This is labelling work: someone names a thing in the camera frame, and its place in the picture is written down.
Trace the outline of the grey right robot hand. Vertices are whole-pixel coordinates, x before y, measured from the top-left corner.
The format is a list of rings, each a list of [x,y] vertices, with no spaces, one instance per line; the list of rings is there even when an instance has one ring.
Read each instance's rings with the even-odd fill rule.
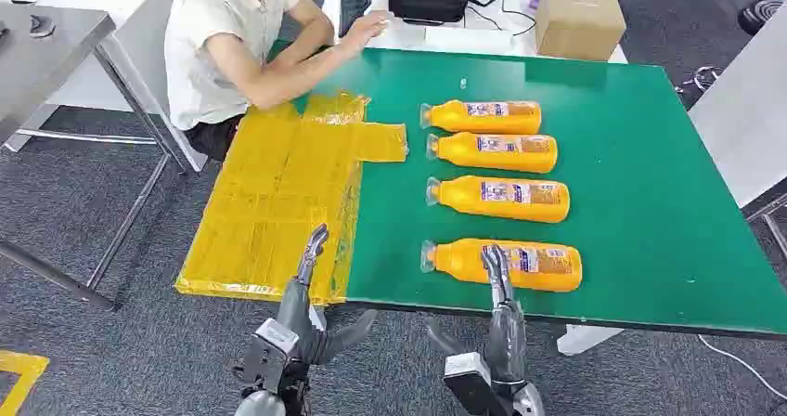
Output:
[[[492,317],[484,361],[497,384],[523,384],[525,324],[510,278],[509,257],[497,243],[482,246],[480,260],[492,294]]]

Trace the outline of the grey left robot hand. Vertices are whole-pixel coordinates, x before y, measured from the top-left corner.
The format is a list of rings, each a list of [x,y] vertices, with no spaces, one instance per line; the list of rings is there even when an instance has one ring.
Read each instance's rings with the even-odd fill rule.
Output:
[[[327,364],[340,352],[358,344],[368,335],[378,316],[377,310],[369,309],[355,323],[336,332],[320,330],[311,322],[311,279],[328,238],[329,231],[325,223],[312,231],[299,260],[296,275],[288,282],[277,313],[277,321],[299,336],[296,357],[309,365]]]

